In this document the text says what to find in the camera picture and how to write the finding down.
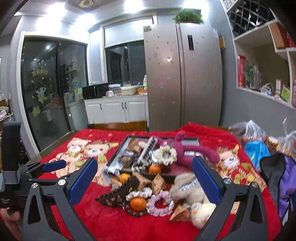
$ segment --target blue gripper pad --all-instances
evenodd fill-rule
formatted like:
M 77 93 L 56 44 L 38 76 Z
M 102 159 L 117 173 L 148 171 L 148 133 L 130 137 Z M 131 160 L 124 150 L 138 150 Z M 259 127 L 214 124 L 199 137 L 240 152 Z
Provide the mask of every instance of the blue gripper pad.
M 97 160 L 94 158 L 92 158 L 91 161 L 88 161 L 88 160 L 80 168 L 79 171 L 82 170 L 82 172 L 80 173 L 76 181 L 72 184 L 71 188 L 69 189 L 69 203 L 71 206 L 76 205 L 81 201 L 90 182 L 93 180 L 96 172 L 98 171 Z
M 64 160 L 54 161 L 54 162 L 46 163 L 42 167 L 42 170 L 44 172 L 53 172 L 53 171 L 65 168 L 66 165 L 67 165 L 67 163 Z
M 221 202 L 220 188 L 214 181 L 210 173 L 207 171 L 207 169 L 204 167 L 204 165 L 201 163 L 201 161 L 198 159 L 198 157 L 194 157 L 192 160 L 192 170 L 200 185 L 202 186 L 205 194 L 207 195 L 209 201 L 211 203 L 219 205 Z

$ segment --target purple fabric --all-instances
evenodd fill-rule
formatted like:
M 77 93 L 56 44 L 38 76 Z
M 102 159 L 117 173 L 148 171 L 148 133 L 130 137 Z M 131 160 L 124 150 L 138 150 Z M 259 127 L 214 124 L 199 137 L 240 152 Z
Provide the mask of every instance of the purple fabric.
M 286 168 L 279 185 L 279 216 L 285 214 L 290 196 L 296 191 L 296 165 L 291 157 L 285 156 Z

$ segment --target roller blind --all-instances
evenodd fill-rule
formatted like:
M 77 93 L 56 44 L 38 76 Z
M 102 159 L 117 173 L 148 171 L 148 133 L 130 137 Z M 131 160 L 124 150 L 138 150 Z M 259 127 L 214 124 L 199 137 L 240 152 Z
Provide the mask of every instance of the roller blind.
M 143 40 L 143 26 L 152 25 L 152 17 L 138 18 L 133 21 L 105 28 L 105 47 L 125 42 Z

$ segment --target human hand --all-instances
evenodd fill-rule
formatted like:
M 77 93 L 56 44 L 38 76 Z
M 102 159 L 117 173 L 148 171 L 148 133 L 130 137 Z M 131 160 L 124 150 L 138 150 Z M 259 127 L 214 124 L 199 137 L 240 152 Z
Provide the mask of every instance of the human hand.
M 1 209 L 1 216 L 3 217 L 7 227 L 11 233 L 16 237 L 18 241 L 22 240 L 22 233 L 17 226 L 17 221 L 21 220 L 21 214 L 19 211 L 14 211 L 10 209 Z

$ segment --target silver sequin strip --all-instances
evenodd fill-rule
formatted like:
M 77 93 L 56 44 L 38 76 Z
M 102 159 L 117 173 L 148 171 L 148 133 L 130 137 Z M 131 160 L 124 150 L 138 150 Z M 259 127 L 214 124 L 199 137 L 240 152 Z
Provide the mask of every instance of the silver sequin strip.
M 187 189 L 189 188 L 192 188 L 194 187 L 196 184 L 198 184 L 198 179 L 195 177 L 191 182 L 189 183 L 186 183 L 184 185 L 182 185 L 180 188 L 179 188 L 179 191 L 186 191 Z

